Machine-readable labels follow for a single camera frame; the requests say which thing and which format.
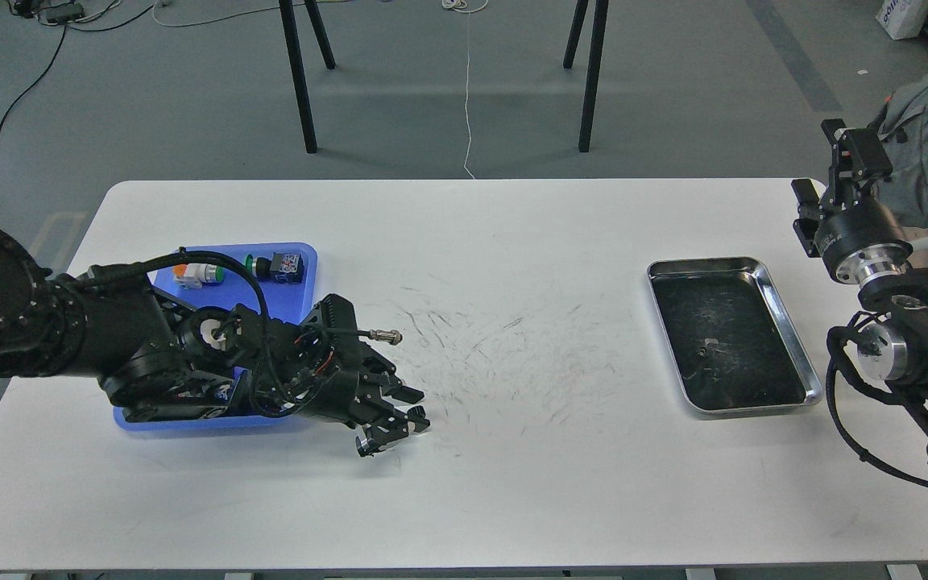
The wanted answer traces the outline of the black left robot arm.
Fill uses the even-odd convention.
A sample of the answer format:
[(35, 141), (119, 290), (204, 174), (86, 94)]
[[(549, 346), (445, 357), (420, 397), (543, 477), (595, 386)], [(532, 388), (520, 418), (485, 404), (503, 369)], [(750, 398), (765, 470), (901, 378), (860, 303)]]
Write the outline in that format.
[[(195, 307), (148, 278), (192, 265), (240, 276), (257, 309)], [(274, 318), (261, 283), (221, 253), (52, 275), (0, 230), (0, 377), (96, 379), (131, 423), (302, 415), (358, 427), (358, 455), (375, 455), (431, 425), (424, 393), (371, 346), (401, 339), (358, 327), (336, 294), (301, 323)]]

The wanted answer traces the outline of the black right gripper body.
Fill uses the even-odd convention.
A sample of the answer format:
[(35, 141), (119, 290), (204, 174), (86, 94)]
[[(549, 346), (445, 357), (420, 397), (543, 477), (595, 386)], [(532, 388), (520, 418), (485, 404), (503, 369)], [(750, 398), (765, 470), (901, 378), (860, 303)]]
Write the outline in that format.
[(902, 274), (912, 254), (895, 217), (873, 199), (823, 217), (814, 246), (830, 278), (843, 285)]

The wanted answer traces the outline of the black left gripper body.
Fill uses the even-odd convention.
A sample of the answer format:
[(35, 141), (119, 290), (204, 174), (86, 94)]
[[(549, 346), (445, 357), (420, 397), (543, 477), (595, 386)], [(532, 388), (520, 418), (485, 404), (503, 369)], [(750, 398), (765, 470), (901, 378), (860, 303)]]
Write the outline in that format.
[(314, 322), (325, 331), (321, 362), (327, 363), (314, 378), (296, 415), (350, 427), (384, 422), (386, 408), (375, 385), (362, 383), (368, 332), (358, 327), (356, 311), (338, 294), (325, 295), (312, 311)]

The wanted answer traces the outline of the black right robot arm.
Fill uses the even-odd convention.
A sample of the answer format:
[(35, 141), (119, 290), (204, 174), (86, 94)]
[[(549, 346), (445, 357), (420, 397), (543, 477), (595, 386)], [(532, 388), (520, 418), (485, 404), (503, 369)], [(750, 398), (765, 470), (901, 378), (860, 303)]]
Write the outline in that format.
[(820, 258), (830, 279), (858, 288), (860, 311), (829, 329), (825, 397), (837, 432), (861, 462), (928, 489), (919, 478), (888, 465), (847, 431), (835, 385), (904, 408), (926, 437), (928, 463), (928, 267), (911, 267), (907, 242), (891, 210), (876, 197), (892, 164), (872, 128), (848, 128), (840, 118), (821, 124), (831, 162), (824, 193), (796, 179), (793, 228), (806, 256)]

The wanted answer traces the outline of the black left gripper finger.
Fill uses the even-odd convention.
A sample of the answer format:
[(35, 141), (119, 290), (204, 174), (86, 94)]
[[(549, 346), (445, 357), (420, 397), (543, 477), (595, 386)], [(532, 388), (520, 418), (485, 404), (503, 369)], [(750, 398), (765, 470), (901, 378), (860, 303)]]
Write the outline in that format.
[(398, 377), (397, 367), (391, 361), (384, 358), (365, 358), (363, 366), (368, 375), (366, 382), (379, 386), (383, 396), (405, 404), (419, 404), (424, 399), (424, 392), (408, 386)]
[(372, 425), (361, 427), (361, 434), (356, 437), (356, 449), (361, 458), (382, 453), (391, 445), (396, 445), (398, 441), (405, 440), (410, 434), (423, 433), (431, 426), (427, 420), (421, 423), (411, 422), (408, 419), (408, 410), (401, 412), (393, 410), (393, 414), (387, 417), (380, 417), (379, 421)]

